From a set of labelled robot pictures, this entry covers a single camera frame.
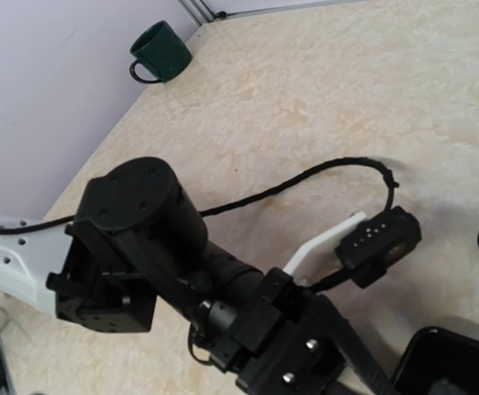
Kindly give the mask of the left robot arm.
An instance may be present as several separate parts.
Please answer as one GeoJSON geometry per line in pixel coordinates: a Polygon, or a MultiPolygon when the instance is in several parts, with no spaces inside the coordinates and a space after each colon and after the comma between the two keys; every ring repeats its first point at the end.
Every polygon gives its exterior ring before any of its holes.
{"type": "Polygon", "coordinates": [[[341,268],[302,286],[333,230],[260,272],[208,239],[204,215],[163,160],[125,162],[86,186],[73,217],[0,228],[0,291],[102,333],[148,332],[157,300],[190,324],[189,345],[248,394],[320,394],[345,366],[376,394],[395,389],[326,291],[365,288],[401,256],[407,214],[388,203],[337,240],[341,268]]]}

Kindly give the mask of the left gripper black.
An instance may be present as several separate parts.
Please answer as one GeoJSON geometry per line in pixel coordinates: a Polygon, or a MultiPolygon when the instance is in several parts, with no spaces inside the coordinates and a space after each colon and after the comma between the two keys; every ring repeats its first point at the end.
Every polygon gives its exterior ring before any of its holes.
{"type": "Polygon", "coordinates": [[[208,351],[203,363],[235,374],[246,394],[324,394],[345,362],[373,394],[399,394],[334,305],[280,269],[222,272],[188,346],[208,351]]]}

